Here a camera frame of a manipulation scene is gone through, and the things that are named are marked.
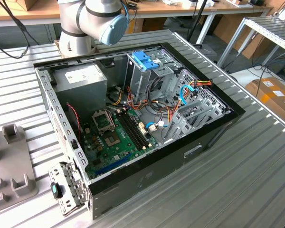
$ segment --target red wire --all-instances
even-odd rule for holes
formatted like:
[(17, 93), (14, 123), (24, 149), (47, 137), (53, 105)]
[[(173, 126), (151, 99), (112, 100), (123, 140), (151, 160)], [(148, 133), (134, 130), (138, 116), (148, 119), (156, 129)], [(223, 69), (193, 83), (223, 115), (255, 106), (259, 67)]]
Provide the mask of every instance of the red wire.
[(74, 112), (74, 114), (76, 116), (77, 125), (78, 125), (78, 139), (80, 141), (80, 123), (79, 123), (79, 118), (78, 118), (77, 112), (76, 112), (75, 108), (73, 108), (70, 104), (67, 104), (67, 106), (69, 106), (73, 110), (73, 112)]

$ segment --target motherboard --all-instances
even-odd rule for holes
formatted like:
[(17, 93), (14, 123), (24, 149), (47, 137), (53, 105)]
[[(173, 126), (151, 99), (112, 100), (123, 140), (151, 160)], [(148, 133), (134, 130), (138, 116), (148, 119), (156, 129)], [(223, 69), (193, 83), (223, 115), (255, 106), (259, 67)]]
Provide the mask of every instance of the motherboard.
[(83, 148), (90, 178), (106, 173), (158, 147), (133, 109), (95, 112), (83, 125)]

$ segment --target expansion slot bracket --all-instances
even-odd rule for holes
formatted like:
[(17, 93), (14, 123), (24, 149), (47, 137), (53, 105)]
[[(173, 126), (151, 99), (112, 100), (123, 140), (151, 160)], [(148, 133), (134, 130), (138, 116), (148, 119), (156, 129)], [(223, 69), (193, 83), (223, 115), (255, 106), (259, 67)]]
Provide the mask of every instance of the expansion slot bracket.
[(88, 191), (75, 165), (61, 162), (48, 171), (51, 189), (63, 216), (68, 216), (88, 200)]

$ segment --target white label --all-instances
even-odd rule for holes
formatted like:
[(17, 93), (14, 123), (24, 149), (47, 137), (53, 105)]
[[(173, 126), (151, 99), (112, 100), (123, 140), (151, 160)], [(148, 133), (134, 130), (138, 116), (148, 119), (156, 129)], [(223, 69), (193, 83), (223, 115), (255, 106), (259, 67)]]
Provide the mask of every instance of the white label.
[(158, 125), (159, 125), (160, 127), (163, 127), (163, 126), (164, 126), (164, 124), (165, 124), (165, 122), (164, 122), (164, 121), (159, 121), (159, 122), (158, 122)]
[(161, 63), (161, 61), (159, 59), (155, 59), (153, 60), (153, 63)]
[(271, 82), (269, 81), (265, 81), (263, 82), (267, 87), (271, 87), (271, 86), (275, 86), (274, 84), (272, 84)]
[(71, 84), (71, 83), (85, 81), (92, 77), (100, 77), (102, 76), (102, 73), (100, 73), (94, 65), (91, 65), (85, 69), (66, 72), (65, 76), (68, 82)]
[(273, 91), (277, 96), (285, 96), (280, 90)]

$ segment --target aluminum workbench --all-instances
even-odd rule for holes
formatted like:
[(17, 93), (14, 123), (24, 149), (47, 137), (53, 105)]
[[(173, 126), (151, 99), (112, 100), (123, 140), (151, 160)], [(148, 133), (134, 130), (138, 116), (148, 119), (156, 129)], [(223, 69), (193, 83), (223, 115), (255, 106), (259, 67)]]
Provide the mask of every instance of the aluminum workbench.
[[(225, 72), (169, 30), (125, 35), (100, 51), (169, 42), (246, 111), (210, 150), (98, 220), (85, 207), (64, 218), (54, 200), (48, 169), (64, 159), (32, 67), (60, 58), (57, 48), (34, 46), (22, 59), (0, 52), (0, 127), (26, 132), (39, 192), (0, 211), (0, 227), (182, 228), (272, 227), (285, 224), (285, 122)], [(10, 49), (17, 55), (21, 48)]]
[(230, 51), (232, 50), (233, 46), (235, 45), (236, 41), (242, 34), (245, 26), (251, 28), (251, 31), (247, 38), (245, 39), (244, 43), (242, 44), (241, 48), (238, 50), (239, 53), (246, 48), (246, 45), (249, 44), (250, 39), (256, 34), (259, 33), (266, 37), (267, 39), (271, 40), (276, 44), (276, 47), (272, 50), (272, 52), (267, 56), (264, 60), (263, 65), (265, 65), (270, 58), (274, 55), (274, 53), (278, 50), (279, 47), (285, 49), (285, 22), (277, 18), (276, 16), (267, 16), (267, 17), (254, 17), (254, 18), (244, 18), (240, 23), (238, 29), (236, 30), (235, 34), (231, 38), (230, 42), (228, 43), (224, 53), (222, 54), (221, 58), (218, 61), (218, 66), (221, 67), (226, 58), (228, 57)]

